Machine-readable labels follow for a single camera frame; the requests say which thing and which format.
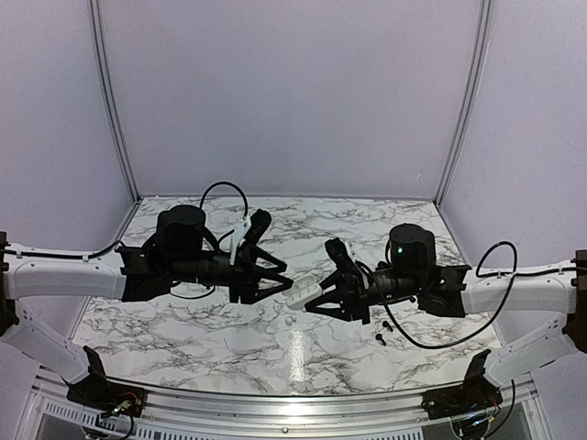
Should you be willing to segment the white earbud charging case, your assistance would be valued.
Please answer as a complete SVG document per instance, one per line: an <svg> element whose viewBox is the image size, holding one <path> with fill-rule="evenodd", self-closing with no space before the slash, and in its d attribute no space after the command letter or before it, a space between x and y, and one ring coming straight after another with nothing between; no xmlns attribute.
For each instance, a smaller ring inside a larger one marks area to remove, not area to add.
<svg viewBox="0 0 587 440"><path fill-rule="evenodd" d="M286 294L285 304L293 310L302 310L305 305L323 294L323 289L312 275L295 281Z"/></svg>

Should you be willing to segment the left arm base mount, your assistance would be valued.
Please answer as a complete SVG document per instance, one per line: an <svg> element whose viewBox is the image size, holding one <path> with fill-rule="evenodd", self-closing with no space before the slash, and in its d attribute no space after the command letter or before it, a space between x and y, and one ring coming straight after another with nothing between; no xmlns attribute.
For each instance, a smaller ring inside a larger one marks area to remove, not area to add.
<svg viewBox="0 0 587 440"><path fill-rule="evenodd" d="M90 347L83 346L88 366L84 376L75 382L65 381L68 387L67 399L84 406L112 411L124 402L130 402L127 412L140 417L147 392L145 389L111 381L99 355Z"/></svg>

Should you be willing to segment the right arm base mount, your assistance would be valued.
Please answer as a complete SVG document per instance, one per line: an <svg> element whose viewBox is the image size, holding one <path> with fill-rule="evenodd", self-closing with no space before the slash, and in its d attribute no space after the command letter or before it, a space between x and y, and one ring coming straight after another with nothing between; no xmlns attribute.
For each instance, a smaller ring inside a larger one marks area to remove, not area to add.
<svg viewBox="0 0 587 440"><path fill-rule="evenodd" d="M430 420L474 413L503 402L500 387L483 376L490 353L486 349L472 358L462 383L424 392L421 407Z"/></svg>

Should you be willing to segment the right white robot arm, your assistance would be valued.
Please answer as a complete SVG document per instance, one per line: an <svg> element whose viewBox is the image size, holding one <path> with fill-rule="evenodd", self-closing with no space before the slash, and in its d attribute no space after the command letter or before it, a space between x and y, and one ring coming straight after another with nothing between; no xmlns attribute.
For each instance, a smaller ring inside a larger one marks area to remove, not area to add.
<svg viewBox="0 0 587 440"><path fill-rule="evenodd" d="M472 411L491 389L586 350L586 254L571 260L529 269L490 269L437 264L432 232L414 224L390 230L388 261L371 271L351 259L345 244L326 243L336 269L322 281L305 276L296 281L287 303L291 308L352 322L370 321L373 305L388 307L413 299L419 310L437 317L503 311L549 311L566 320L550 320L498 350L487 349L470 363L454 402Z"/></svg>

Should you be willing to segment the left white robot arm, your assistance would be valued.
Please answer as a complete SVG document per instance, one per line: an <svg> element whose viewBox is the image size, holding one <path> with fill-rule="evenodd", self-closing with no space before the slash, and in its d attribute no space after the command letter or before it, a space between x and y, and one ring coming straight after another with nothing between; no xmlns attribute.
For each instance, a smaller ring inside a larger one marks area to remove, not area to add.
<svg viewBox="0 0 587 440"><path fill-rule="evenodd" d="M39 296L88 296L143 303L178 283L226 287L233 303L254 304L289 289L287 265L258 245L271 215L258 210L235 228L230 249L205 225L205 212L176 205L158 215L155 233L140 247L113 245L95 253L60 254L1 244L1 339L59 374L69 391L97 408L118 395L99 355L63 339L17 301Z"/></svg>

